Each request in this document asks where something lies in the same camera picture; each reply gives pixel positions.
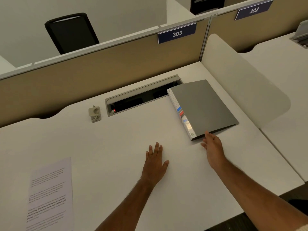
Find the person's right hand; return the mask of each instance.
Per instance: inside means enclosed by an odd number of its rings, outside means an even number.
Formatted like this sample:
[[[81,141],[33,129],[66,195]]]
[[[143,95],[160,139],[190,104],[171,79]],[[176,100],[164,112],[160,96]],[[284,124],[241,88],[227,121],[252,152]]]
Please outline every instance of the person's right hand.
[[[206,149],[209,164],[214,170],[221,167],[221,165],[227,160],[221,141],[217,136],[206,131],[205,139],[203,139],[201,145]]]

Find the hand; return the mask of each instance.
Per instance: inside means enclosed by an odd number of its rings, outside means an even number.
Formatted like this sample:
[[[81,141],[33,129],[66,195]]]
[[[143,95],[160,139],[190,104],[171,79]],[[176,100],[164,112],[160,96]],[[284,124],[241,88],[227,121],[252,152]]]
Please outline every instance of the hand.
[[[203,139],[201,145],[206,149],[206,156],[209,164],[214,170],[221,167],[221,165],[227,160],[221,141],[217,136],[206,131],[205,139]]]
[[[166,160],[162,165],[162,154],[163,146],[158,148],[158,143],[155,145],[154,152],[151,145],[149,146],[149,151],[146,152],[141,180],[150,183],[152,188],[154,188],[156,184],[163,178],[169,164],[169,160]]]

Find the black office chair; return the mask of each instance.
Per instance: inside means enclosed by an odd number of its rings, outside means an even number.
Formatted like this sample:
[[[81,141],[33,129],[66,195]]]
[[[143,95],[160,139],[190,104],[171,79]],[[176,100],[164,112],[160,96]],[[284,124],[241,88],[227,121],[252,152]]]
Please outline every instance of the black office chair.
[[[194,15],[210,9],[223,8],[225,0],[190,0],[190,12]]]
[[[49,20],[45,23],[45,28],[60,54],[99,44],[85,13]]]

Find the binder spine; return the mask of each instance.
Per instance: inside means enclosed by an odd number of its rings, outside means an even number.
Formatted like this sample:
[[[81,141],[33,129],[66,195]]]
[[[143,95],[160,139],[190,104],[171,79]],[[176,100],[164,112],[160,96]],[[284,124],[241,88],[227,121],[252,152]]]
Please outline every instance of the binder spine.
[[[190,138],[190,140],[192,140],[193,138],[196,137],[196,133],[194,132],[192,126],[190,125],[190,122],[189,120],[187,119],[184,111],[182,110],[179,102],[177,101],[177,99],[175,98],[171,88],[167,90],[167,93],[169,94],[169,97],[171,99],[171,102],[173,104],[173,106],[175,107],[175,110],[177,111],[181,121],[182,121],[182,124],[184,125],[184,128]]]

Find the person's left hand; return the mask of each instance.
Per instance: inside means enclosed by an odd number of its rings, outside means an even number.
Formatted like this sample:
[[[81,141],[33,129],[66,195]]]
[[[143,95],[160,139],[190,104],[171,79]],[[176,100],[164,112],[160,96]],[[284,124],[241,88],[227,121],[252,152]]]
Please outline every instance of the person's left hand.
[[[158,145],[156,142],[154,152],[152,146],[149,146],[141,175],[141,180],[149,182],[152,188],[163,178],[169,164],[169,160],[166,160],[162,165],[163,146],[158,148]]]

